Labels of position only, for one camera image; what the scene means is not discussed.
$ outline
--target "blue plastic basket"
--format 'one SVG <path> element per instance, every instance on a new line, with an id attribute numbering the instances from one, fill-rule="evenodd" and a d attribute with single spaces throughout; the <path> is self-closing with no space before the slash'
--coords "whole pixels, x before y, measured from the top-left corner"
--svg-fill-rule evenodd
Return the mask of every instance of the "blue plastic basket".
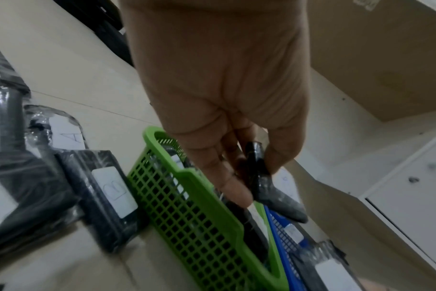
<path id="1" fill-rule="evenodd" d="M 275 244 L 282 260 L 282 265 L 284 266 L 290 291 L 306 291 L 306 287 L 304 287 L 299 274 L 296 272 L 288 253 L 297 252 L 300 248 L 309 246 L 309 242 L 305 238 L 299 244 L 295 243 L 295 241 L 293 241 L 284 230 L 284 228 L 291 224 L 291 222 L 277 213 L 270 211 L 267 206 L 264 207 L 264 210 L 266 211 L 269 226 L 274 236 Z"/>

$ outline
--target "drawer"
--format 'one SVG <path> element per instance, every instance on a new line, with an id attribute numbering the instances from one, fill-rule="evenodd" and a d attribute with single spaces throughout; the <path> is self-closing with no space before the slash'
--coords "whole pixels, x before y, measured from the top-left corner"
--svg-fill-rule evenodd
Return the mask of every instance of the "drawer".
<path id="1" fill-rule="evenodd" d="M 436 262 L 436 144 L 367 199 Z"/>

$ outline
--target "floor tile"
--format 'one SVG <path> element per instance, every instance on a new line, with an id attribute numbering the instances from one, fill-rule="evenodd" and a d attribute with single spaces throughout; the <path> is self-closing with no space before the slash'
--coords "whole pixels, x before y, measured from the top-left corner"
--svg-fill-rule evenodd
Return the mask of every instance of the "floor tile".
<path id="1" fill-rule="evenodd" d="M 199 291 L 198 285 L 153 227 L 121 252 L 140 290 Z"/>
<path id="2" fill-rule="evenodd" d="M 159 123 L 135 69 L 52 0 L 0 0 L 0 50 L 33 91 Z"/>
<path id="3" fill-rule="evenodd" d="M 77 229 L 15 260 L 0 263 L 4 291 L 134 291 L 117 256 L 104 254 L 88 230 Z"/>
<path id="4" fill-rule="evenodd" d="M 84 130 L 92 150 L 110 150 L 128 173 L 145 148 L 143 130 L 147 122 L 33 92 L 38 104 L 63 110 L 74 116 Z"/>

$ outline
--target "green basket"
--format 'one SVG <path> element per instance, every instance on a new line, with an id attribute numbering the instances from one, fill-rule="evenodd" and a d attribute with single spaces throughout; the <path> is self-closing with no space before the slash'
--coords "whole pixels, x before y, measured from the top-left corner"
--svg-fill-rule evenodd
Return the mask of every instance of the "green basket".
<path id="1" fill-rule="evenodd" d="M 184 161 L 176 140 L 157 127 L 148 127 L 143 137 L 146 148 L 128 175 L 135 198 L 202 290 L 288 291 L 264 207 L 255 202 L 268 228 L 270 271 L 244 243 L 242 224 L 210 182 L 194 169 L 180 169 L 161 146 L 174 147 Z M 189 197 L 179 195 L 171 175 Z"/>

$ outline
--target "hand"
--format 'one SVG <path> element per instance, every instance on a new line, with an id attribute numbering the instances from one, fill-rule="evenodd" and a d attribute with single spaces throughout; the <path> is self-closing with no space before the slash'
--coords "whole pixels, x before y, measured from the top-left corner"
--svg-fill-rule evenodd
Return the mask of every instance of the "hand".
<path id="1" fill-rule="evenodd" d="M 135 66 L 166 132 L 229 200 L 252 202 L 242 148 L 268 129 L 271 173 L 305 136 L 309 36 L 304 0 L 122 0 Z"/>

